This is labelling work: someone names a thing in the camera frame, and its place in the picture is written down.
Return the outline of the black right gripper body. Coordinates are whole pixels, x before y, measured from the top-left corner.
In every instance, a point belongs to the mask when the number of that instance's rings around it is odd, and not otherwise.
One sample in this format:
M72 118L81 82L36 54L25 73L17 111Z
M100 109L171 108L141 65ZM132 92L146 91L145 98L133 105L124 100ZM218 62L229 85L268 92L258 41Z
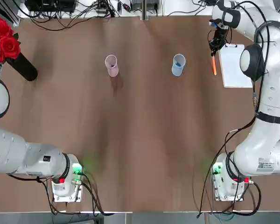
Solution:
M225 27L216 26L215 33L211 41L212 44L224 44L228 31L229 28L227 26Z

